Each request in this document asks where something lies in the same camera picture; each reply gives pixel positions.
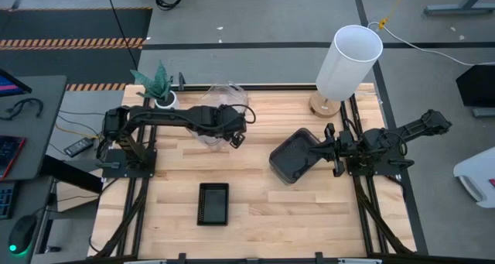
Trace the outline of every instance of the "potted plant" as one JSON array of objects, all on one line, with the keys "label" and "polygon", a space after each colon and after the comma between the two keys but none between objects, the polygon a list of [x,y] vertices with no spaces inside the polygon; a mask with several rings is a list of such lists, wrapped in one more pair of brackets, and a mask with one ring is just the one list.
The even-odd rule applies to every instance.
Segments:
[{"label": "potted plant", "polygon": [[155,74],[155,80],[147,78],[144,74],[136,70],[131,70],[131,73],[137,81],[145,86],[146,89],[144,94],[138,93],[138,95],[143,98],[154,98],[155,105],[158,108],[179,109],[179,99],[177,99],[176,93],[170,90],[173,77],[168,78],[162,61],[159,62],[158,70]]}]

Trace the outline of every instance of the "white lamp shade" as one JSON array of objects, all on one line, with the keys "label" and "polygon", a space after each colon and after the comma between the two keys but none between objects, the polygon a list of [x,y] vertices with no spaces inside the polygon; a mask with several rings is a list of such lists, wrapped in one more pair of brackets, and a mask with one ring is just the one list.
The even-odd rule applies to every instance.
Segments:
[{"label": "white lamp shade", "polygon": [[383,51],[372,30],[351,25],[340,28],[316,78],[319,93],[332,101],[345,101],[356,91]]}]

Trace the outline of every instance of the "monitor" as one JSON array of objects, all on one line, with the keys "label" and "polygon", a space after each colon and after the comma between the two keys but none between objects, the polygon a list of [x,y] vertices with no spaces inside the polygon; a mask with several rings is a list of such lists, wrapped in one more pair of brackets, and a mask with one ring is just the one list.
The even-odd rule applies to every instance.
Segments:
[{"label": "monitor", "polygon": [[31,93],[31,88],[0,69],[0,98],[15,94]]}]

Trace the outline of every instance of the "butcher block tabletop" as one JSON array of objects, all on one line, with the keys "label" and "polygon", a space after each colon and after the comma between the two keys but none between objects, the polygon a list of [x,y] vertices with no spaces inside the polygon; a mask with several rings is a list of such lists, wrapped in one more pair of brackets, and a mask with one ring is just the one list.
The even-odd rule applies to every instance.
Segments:
[{"label": "butcher block tabletop", "polygon": [[[142,105],[139,91],[144,88],[128,85],[122,104]],[[239,149],[227,145],[211,152],[184,128],[159,127],[156,172],[149,182],[139,259],[177,259],[181,252],[188,259],[313,258],[315,252],[324,257],[366,256],[352,177],[347,173],[333,177],[333,163],[322,159],[288,186],[270,169],[271,151],[296,130],[307,128],[323,140],[327,123],[332,122],[337,131],[343,129],[340,114],[325,119],[311,113],[311,93],[249,91],[257,121],[247,125]],[[178,92],[181,109],[198,105],[204,94]],[[363,130],[382,128],[374,86],[361,84],[356,99]],[[352,116],[350,106],[347,109]],[[96,249],[121,222],[128,182],[119,179],[101,196],[92,235]],[[374,182],[382,217],[414,250],[401,187],[379,176]],[[229,183],[228,226],[196,225],[200,183]],[[128,230],[126,253],[131,251],[134,226],[135,222]],[[370,229],[376,250],[375,227]]]}]

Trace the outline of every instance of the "black floor mat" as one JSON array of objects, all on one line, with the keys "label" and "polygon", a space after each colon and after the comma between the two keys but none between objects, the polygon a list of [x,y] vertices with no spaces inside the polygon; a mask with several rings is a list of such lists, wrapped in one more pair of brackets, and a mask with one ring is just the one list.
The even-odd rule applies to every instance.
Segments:
[{"label": "black floor mat", "polygon": [[[111,9],[6,12],[0,12],[4,22],[0,30],[0,68],[14,76],[61,74],[67,76],[68,84],[134,83],[129,70],[135,65]],[[117,9],[124,34],[131,38],[129,46],[136,63],[151,14],[147,8]]]}]

